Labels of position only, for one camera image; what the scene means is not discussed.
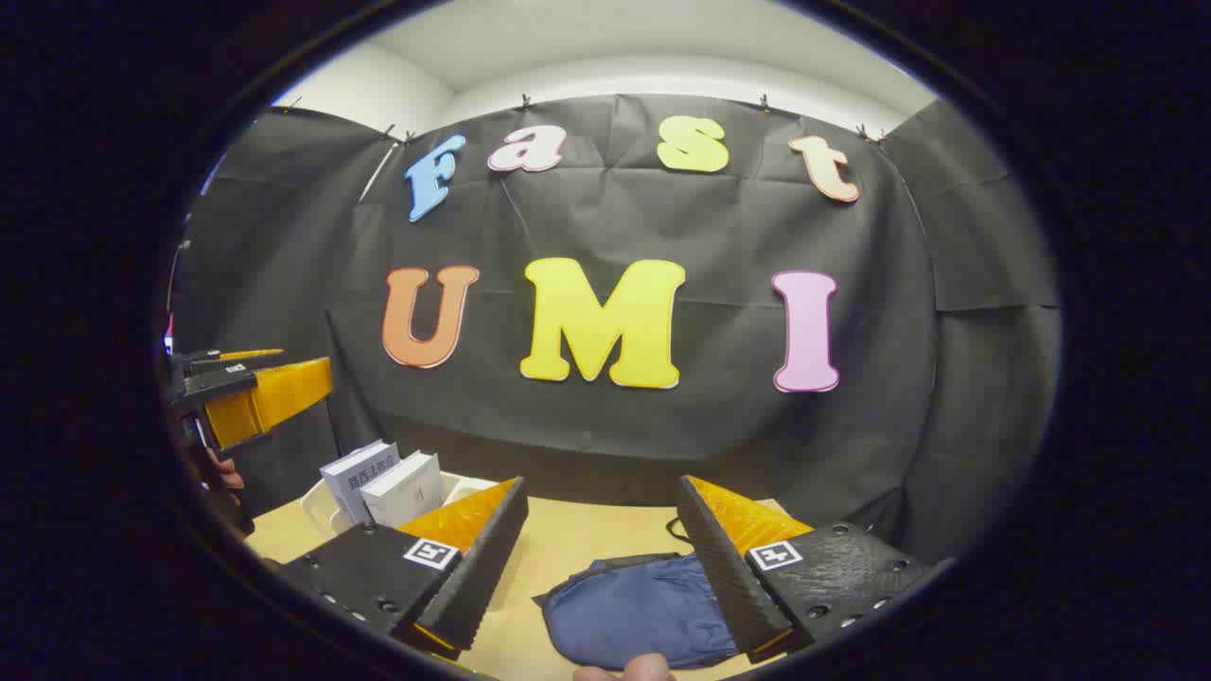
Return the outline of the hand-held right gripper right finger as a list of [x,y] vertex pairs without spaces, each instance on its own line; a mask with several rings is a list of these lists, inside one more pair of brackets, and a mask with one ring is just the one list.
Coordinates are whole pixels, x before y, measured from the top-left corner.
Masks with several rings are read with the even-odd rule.
[[748,660],[821,647],[886,616],[936,568],[844,521],[814,530],[718,483],[682,476],[684,526]]

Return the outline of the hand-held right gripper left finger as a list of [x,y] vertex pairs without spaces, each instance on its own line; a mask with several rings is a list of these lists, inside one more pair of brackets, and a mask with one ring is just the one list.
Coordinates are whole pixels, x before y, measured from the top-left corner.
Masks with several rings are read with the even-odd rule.
[[455,660],[474,646],[528,510],[515,476],[398,527],[358,523],[279,573],[360,629]]

